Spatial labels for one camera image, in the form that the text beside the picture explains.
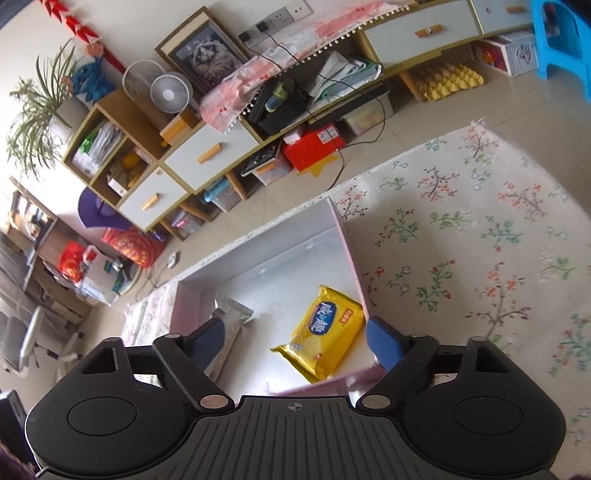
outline blue plastic stool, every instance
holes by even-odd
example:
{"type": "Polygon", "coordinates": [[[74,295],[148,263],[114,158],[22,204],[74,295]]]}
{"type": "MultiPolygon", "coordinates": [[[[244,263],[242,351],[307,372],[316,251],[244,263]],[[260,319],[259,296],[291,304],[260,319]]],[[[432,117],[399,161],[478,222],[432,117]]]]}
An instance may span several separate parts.
{"type": "Polygon", "coordinates": [[[591,102],[591,27],[588,5],[580,0],[531,0],[534,17],[535,42],[538,53],[538,75],[548,79],[548,65],[568,70],[583,81],[583,94],[591,102]],[[543,18],[544,4],[556,7],[560,35],[546,36],[543,18]]]}

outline wall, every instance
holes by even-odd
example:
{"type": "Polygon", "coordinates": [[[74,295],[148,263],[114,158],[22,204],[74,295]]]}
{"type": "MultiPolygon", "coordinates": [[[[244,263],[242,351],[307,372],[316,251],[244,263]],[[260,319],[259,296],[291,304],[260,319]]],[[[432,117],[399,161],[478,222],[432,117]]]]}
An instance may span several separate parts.
{"type": "MultiPolygon", "coordinates": [[[[154,47],[202,5],[235,37],[290,0],[62,0],[92,23],[105,44],[124,65],[158,57],[154,47]]],[[[280,32],[281,38],[336,7],[361,5],[369,0],[306,0],[314,14],[280,32]]]]}
{"type": "MultiPolygon", "coordinates": [[[[49,19],[39,2],[25,7],[2,30],[0,30],[0,166],[7,164],[4,138],[8,135],[10,124],[20,111],[18,103],[13,102],[8,93],[17,85],[19,77],[36,78],[35,59],[53,57],[60,46],[70,39],[68,29],[55,19],[49,19]]],[[[13,165],[2,168],[0,189],[11,191],[9,174],[19,178],[13,165]]],[[[86,229],[77,214],[78,197],[84,184],[62,165],[43,172],[39,181],[23,178],[21,183],[39,198],[51,211],[59,215],[68,225],[88,241],[100,245],[105,253],[115,251],[102,244],[100,236],[103,229],[86,229]]]]}

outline ribbed rubber surface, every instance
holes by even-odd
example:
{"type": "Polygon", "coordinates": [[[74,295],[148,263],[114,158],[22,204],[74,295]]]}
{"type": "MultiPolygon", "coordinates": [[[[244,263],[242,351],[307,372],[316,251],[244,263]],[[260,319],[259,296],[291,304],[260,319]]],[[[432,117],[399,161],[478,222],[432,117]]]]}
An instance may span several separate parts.
{"type": "MultiPolygon", "coordinates": [[[[385,418],[364,416],[344,398],[246,398],[201,419],[159,465],[126,480],[459,480],[422,460],[385,418]]],[[[539,472],[531,480],[550,480],[539,472]]],[[[41,480],[61,480],[45,472],[41,480]]]]}

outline office chair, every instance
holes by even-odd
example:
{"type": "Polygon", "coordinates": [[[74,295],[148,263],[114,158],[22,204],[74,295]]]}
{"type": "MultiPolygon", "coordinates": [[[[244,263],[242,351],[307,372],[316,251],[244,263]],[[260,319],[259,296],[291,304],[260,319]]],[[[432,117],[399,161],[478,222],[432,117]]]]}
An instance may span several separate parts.
{"type": "Polygon", "coordinates": [[[37,343],[45,318],[46,310],[41,306],[33,312],[29,325],[17,317],[9,318],[0,312],[0,362],[4,370],[19,377],[26,377],[31,359],[39,367],[35,349],[41,348],[57,361],[56,377],[60,380],[67,373],[67,364],[82,358],[79,353],[73,352],[76,341],[83,337],[82,332],[74,332],[60,353],[43,348],[37,343]]]}

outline yellow snack package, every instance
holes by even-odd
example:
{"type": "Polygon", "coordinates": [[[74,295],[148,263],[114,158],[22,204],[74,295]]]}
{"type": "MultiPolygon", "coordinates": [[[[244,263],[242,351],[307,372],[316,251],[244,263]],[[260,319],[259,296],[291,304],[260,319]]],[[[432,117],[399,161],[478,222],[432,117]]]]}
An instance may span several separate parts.
{"type": "Polygon", "coordinates": [[[363,307],[339,291],[320,286],[320,293],[291,334],[291,342],[272,348],[310,382],[325,380],[365,324],[363,307]]]}

